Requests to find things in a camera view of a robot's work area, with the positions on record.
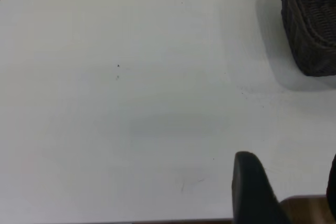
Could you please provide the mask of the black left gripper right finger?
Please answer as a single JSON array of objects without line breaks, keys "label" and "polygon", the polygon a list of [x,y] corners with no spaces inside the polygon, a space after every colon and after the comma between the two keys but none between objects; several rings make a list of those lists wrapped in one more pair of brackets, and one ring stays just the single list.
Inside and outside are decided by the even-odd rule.
[{"label": "black left gripper right finger", "polygon": [[331,169],[329,172],[328,186],[326,191],[326,197],[330,209],[335,209],[335,166],[336,166],[336,156],[334,156]]}]

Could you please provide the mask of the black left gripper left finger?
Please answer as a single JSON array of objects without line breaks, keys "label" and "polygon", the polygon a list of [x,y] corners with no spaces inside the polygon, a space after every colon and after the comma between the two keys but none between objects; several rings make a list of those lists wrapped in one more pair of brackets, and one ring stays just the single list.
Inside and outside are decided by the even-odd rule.
[{"label": "black left gripper left finger", "polygon": [[233,223],[290,223],[258,157],[246,151],[234,158]]}]

